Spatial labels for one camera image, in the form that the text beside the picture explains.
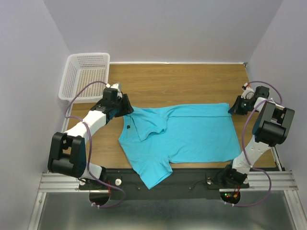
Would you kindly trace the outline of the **turquoise t shirt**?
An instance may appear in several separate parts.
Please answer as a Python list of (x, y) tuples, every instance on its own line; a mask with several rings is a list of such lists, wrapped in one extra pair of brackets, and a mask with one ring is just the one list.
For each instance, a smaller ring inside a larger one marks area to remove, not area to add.
[(148, 189), (173, 172), (172, 163), (231, 161), (241, 149), (229, 104), (138, 108), (123, 117), (119, 143)]

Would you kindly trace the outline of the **white perforated plastic basket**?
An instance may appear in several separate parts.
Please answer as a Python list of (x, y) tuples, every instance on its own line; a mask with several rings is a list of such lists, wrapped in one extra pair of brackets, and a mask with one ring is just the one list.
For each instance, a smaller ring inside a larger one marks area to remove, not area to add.
[(79, 53), (67, 58), (58, 97), (70, 102), (85, 86), (94, 81), (108, 83), (110, 55)]

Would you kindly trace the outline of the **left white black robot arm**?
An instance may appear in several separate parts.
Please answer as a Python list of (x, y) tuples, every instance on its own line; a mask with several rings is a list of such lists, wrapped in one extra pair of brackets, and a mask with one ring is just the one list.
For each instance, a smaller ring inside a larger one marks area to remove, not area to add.
[(95, 188), (103, 188), (107, 185), (106, 169), (90, 163), (86, 158), (86, 143), (92, 144), (95, 132), (114, 117), (125, 116), (133, 111), (128, 95), (122, 93), (119, 83), (106, 87), (102, 99), (83, 119), (73, 128), (53, 135), (48, 170), (77, 179), (90, 179)]

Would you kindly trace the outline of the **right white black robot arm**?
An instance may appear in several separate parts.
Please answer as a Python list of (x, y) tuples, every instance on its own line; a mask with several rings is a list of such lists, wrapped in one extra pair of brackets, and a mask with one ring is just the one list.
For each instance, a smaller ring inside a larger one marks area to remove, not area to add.
[(259, 112), (259, 115), (253, 126), (250, 142), (221, 174), (221, 183), (226, 187), (248, 182), (248, 173), (260, 156), (270, 148), (284, 143), (295, 115), (293, 109), (270, 98), (270, 89), (265, 86), (258, 86), (254, 90), (247, 82), (242, 89), (243, 93), (237, 97), (228, 112), (236, 115)]

